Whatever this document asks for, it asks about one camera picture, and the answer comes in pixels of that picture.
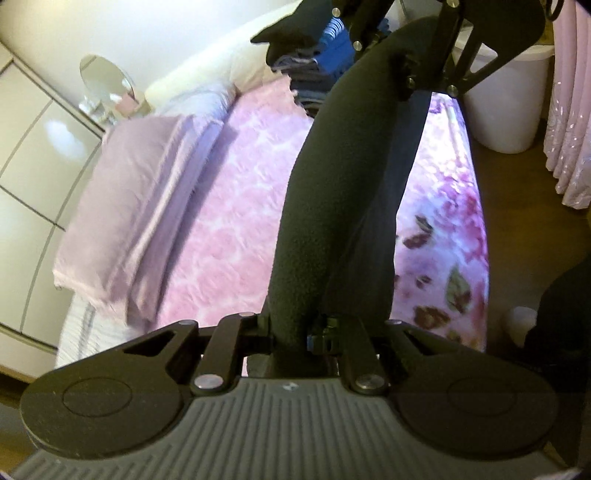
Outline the black garment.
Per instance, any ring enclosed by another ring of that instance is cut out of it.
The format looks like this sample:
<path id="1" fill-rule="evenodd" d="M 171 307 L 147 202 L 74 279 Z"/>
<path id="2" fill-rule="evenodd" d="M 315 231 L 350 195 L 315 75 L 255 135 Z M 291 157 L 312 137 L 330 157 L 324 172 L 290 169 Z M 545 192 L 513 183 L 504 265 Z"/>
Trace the black garment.
<path id="1" fill-rule="evenodd" d="M 537 1 L 511 1 L 513 59 L 541 37 Z M 396 216 L 433 92 L 406 87 L 408 25 L 356 54 L 329 92 L 295 161 L 259 327 L 273 339 L 253 377 L 324 376 L 308 335 L 331 319 L 386 322 L 394 297 Z"/>

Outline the stack of folded clothes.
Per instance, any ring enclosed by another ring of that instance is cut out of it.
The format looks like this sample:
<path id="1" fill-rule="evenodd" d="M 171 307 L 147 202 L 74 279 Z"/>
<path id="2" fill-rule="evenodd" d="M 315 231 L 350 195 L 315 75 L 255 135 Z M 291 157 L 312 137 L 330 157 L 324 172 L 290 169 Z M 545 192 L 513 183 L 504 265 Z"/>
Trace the stack of folded clothes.
<path id="1" fill-rule="evenodd" d="M 270 69 L 290 78 L 294 103 L 303 108 L 308 117 L 315 118 L 329 91 L 353 66 L 355 57 L 356 50 L 345 24 L 341 19 L 332 18 L 317 45 L 280 56 Z"/>

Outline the white laundry basket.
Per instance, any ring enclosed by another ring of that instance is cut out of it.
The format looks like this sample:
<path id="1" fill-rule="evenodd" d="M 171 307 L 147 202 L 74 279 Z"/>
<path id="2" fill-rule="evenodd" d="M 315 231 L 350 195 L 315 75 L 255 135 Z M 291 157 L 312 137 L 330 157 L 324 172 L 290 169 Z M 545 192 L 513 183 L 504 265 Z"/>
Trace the white laundry basket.
<path id="1" fill-rule="evenodd" d="M 541 120 L 552 44 L 536 44 L 463 95 L 472 136 L 502 154 L 518 154 L 534 142 Z"/>

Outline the light grey striped pillow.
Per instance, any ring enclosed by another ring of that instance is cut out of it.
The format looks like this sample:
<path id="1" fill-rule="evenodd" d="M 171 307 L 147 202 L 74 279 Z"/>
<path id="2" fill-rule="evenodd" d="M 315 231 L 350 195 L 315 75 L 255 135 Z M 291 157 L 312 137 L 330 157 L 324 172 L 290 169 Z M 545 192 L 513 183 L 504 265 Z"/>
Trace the light grey striped pillow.
<path id="1" fill-rule="evenodd" d="M 214 81 L 103 137 L 53 264 L 55 286 L 74 294 L 57 366 L 149 330 L 183 216 L 235 96 L 231 83 Z"/>

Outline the cream pillow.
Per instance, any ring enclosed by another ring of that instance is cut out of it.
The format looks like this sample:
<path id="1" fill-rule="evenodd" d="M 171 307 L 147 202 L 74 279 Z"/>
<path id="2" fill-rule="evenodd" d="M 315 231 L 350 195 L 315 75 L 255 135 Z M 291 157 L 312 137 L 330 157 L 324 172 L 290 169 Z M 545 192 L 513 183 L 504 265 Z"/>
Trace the cream pillow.
<path id="1" fill-rule="evenodd" d="M 300 2 L 281 6 L 254 18 L 218 40 L 211 40 L 197 53 L 153 82 L 145 99 L 159 108 L 182 92 L 214 82 L 232 84 L 238 92 L 249 92 L 280 77 L 266 65 L 266 44 L 252 44 L 254 35 L 294 12 Z"/>

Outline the pink curtain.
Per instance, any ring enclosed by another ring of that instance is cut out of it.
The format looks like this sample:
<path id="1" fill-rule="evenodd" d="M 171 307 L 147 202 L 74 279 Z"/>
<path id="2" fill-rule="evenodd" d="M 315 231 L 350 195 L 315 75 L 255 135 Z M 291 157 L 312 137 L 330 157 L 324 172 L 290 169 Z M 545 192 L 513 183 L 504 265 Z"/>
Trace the pink curtain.
<path id="1" fill-rule="evenodd" d="M 566 1 L 553 24 L 555 63 L 544 138 L 562 204 L 590 207 L 590 12 Z"/>

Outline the folded lilac blanket stack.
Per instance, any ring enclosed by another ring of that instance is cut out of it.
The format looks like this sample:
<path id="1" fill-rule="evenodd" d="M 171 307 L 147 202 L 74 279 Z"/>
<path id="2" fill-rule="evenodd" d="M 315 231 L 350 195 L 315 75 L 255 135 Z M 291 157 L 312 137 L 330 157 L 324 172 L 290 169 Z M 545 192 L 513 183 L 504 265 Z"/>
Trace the folded lilac blanket stack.
<path id="1" fill-rule="evenodd" d="M 57 250 L 55 284 L 109 319 L 154 320 L 182 218 L 222 128 L 179 115 L 110 129 Z"/>

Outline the pink floral bed blanket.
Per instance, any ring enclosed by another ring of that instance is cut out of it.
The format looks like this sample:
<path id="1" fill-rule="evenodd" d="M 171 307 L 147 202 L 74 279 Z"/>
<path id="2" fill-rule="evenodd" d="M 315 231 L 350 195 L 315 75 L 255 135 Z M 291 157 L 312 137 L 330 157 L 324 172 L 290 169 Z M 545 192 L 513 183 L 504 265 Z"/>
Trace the pink floral bed blanket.
<path id="1" fill-rule="evenodd" d="M 288 177 L 310 128 L 286 78 L 235 100 L 187 205 L 150 329 L 260 310 Z M 485 349 L 485 220 L 464 117 L 443 94 L 431 98 L 397 213 L 394 272 L 394 319 Z"/>

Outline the round vanity mirror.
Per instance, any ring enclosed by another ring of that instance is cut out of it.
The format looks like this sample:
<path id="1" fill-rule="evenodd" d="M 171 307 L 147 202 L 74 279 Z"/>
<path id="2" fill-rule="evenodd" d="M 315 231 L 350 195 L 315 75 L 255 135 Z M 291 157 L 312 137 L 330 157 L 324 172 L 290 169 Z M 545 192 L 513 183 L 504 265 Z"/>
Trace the round vanity mirror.
<path id="1" fill-rule="evenodd" d="M 106 58 L 89 54 L 79 63 L 85 87 L 80 109 L 99 125 L 132 117 L 139 106 L 131 80 Z"/>

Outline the white wardrobe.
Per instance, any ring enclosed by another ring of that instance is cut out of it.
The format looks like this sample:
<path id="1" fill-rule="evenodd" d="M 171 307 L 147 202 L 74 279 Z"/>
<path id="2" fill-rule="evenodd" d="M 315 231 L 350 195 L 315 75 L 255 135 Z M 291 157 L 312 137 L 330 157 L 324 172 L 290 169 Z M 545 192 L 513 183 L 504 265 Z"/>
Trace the white wardrobe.
<path id="1" fill-rule="evenodd" d="M 101 135 L 1 49 L 1 371 L 27 383 L 55 365 L 72 294 L 53 261 Z"/>

